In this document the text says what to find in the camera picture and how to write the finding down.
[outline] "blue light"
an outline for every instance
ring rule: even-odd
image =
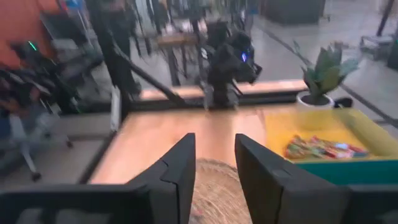
[[[246,54],[245,53],[242,53],[242,61],[243,62],[246,62],[246,59],[247,59],[248,57],[246,56]]]

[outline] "orange wall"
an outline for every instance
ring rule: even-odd
[[[56,0],[0,0],[0,62],[19,66],[19,59],[7,45],[10,40],[33,40],[41,52],[52,55],[40,21],[41,9],[57,11]]]

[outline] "wooden table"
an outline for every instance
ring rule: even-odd
[[[301,90],[302,80],[286,80],[240,85],[244,93],[259,91]],[[181,96],[201,96],[197,87],[174,89]],[[159,99],[164,96],[146,90],[142,97]],[[97,167],[92,184],[123,184],[152,165],[187,133],[196,134],[197,158],[217,159],[236,166],[234,138],[243,133],[261,144],[267,139],[264,116],[294,110],[292,105],[259,105],[238,110],[178,110],[130,114],[110,148]]]

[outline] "round wicker mat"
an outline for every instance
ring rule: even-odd
[[[198,159],[190,224],[247,224],[250,214],[236,168]]]

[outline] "gray chair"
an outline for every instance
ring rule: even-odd
[[[57,114],[49,113],[43,106],[32,105],[26,117],[20,118],[10,114],[1,121],[2,127],[6,126],[9,131],[8,133],[3,131],[2,136],[0,136],[0,150],[18,150],[29,167],[33,181],[39,180],[41,174],[36,169],[31,152],[54,141],[61,141],[69,148],[73,147],[67,136],[51,135],[50,128],[58,119]]]

